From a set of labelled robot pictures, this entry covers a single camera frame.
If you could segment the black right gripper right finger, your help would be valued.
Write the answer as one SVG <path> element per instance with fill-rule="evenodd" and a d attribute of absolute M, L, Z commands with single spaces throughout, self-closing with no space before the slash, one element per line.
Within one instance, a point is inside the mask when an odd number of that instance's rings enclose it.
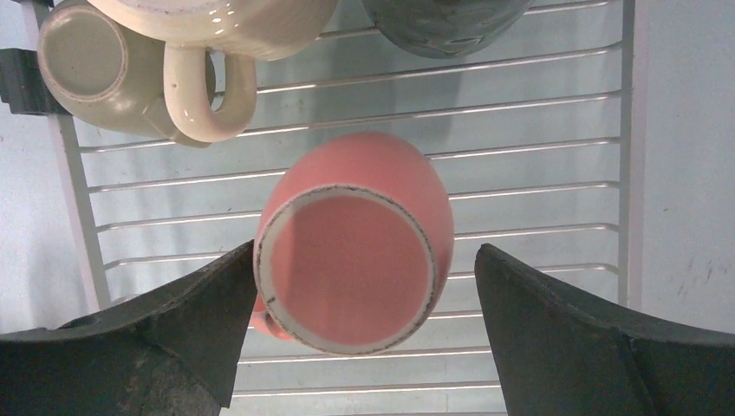
<path fill-rule="evenodd" d="M 733 335 L 622 307 L 491 244 L 474 273 L 508 414 L 733 414 Z"/>

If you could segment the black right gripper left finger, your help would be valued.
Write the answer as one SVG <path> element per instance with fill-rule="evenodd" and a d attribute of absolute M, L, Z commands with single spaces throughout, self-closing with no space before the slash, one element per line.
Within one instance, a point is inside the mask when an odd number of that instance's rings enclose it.
<path fill-rule="evenodd" d="M 1 337 L 4 415 L 217 415 L 257 288 L 253 245 L 59 328 Z"/>

